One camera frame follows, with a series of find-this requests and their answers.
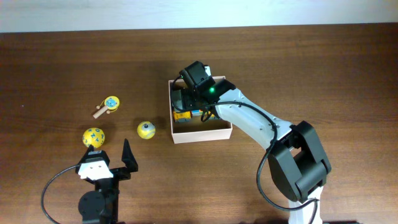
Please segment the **yellow ball with blue letters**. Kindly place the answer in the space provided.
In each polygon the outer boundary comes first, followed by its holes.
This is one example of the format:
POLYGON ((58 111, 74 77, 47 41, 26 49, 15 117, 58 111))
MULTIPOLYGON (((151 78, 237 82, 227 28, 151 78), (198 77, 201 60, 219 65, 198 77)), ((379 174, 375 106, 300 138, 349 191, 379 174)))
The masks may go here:
POLYGON ((86 147, 92 145, 94 148, 99 148, 104 144, 105 134, 100 128, 88 128, 83 133, 82 141, 86 147))

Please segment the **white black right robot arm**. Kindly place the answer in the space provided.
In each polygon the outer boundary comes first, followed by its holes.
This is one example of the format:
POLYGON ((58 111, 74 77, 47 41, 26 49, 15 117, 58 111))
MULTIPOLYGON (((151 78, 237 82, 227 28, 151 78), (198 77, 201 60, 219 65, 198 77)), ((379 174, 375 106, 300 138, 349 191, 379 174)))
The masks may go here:
POLYGON ((179 78, 186 89, 181 111, 202 110, 203 122, 210 116, 227 121, 244 131, 264 150, 256 174, 259 193, 273 207, 289 213, 289 223, 322 223, 320 196, 331 164, 315 128, 306 121, 292 124, 247 99, 234 84, 215 81, 210 68, 199 61, 182 69, 179 78), (272 181, 288 201, 288 207, 273 202, 261 185, 264 164, 269 165, 272 181))

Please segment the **yellow grey toy mixer truck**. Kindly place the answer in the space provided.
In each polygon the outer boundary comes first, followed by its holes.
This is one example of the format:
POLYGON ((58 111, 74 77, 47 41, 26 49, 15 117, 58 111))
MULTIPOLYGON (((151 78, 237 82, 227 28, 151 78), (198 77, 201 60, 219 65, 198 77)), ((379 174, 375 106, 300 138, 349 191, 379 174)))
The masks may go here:
POLYGON ((212 111, 208 112, 207 118, 208 119, 220 119, 220 117, 212 111))

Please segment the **yellow wooden rattle drum toy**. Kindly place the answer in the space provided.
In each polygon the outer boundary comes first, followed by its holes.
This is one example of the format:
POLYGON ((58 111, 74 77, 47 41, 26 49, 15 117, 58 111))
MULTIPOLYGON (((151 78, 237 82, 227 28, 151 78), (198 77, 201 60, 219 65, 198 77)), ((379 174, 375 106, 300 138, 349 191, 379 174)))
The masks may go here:
POLYGON ((96 105, 96 111, 93 113, 94 119, 97 119, 104 113, 110 114, 115 112, 120 104, 120 99, 117 96, 108 96, 99 105, 96 105))

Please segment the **small colourful puzzle cube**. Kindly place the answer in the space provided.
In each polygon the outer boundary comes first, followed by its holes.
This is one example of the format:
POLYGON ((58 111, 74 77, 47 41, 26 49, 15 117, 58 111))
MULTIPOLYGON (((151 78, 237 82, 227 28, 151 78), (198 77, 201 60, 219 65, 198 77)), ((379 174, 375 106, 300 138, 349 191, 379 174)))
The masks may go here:
POLYGON ((192 116, 201 116, 203 114, 202 110, 193 110, 191 111, 192 116))

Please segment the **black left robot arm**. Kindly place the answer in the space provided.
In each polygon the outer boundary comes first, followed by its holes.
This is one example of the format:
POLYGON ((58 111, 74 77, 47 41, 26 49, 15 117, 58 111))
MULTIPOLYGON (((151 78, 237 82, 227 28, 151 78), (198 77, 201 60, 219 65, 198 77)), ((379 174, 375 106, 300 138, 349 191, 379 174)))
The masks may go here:
POLYGON ((115 224, 119 222, 119 183, 129 180, 139 166, 131 151, 129 141, 124 140, 121 161, 123 167, 109 168, 105 151, 96 151, 90 145, 78 163, 75 172, 95 189, 81 196, 78 211, 84 224, 115 224))

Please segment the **yellow grey minion ball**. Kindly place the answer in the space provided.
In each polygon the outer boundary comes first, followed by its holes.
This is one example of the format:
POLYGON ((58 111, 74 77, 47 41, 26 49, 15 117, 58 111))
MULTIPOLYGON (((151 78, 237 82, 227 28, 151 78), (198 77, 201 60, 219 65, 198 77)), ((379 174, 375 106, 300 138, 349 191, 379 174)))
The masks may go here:
POLYGON ((155 135, 155 126, 150 121, 143 121, 138 125, 137 133, 142 139, 151 139, 155 135))

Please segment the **yellow grey toy dump truck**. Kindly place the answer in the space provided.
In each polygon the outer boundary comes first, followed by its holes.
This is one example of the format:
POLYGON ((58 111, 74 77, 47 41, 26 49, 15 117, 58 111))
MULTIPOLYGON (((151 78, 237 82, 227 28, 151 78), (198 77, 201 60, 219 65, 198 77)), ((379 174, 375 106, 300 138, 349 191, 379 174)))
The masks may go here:
POLYGON ((178 110, 184 109, 184 100, 183 100, 183 95, 181 90, 176 90, 172 92, 172 100, 173 100, 173 117, 174 117, 174 122, 175 123, 184 123, 188 122, 192 119, 191 112, 186 111, 186 112, 181 112, 178 110))

